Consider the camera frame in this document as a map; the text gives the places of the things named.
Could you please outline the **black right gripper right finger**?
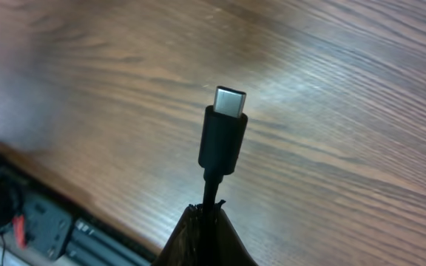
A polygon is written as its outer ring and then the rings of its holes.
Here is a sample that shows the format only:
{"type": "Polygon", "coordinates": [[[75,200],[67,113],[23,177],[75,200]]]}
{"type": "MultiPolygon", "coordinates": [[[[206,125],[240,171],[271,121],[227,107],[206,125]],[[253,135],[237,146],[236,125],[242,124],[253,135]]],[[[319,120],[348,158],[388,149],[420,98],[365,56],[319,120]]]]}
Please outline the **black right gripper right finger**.
{"type": "Polygon", "coordinates": [[[220,266],[258,266],[238,236],[226,212],[225,200],[214,206],[214,256],[220,266]]]}

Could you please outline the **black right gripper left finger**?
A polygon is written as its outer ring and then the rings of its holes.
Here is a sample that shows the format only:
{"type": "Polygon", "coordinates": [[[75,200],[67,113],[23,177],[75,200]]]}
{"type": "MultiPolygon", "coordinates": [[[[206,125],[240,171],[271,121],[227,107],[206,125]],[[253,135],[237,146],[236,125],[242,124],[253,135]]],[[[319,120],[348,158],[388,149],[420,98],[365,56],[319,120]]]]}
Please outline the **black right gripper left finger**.
{"type": "Polygon", "coordinates": [[[188,205],[152,266],[198,265],[202,205],[188,205]]]}

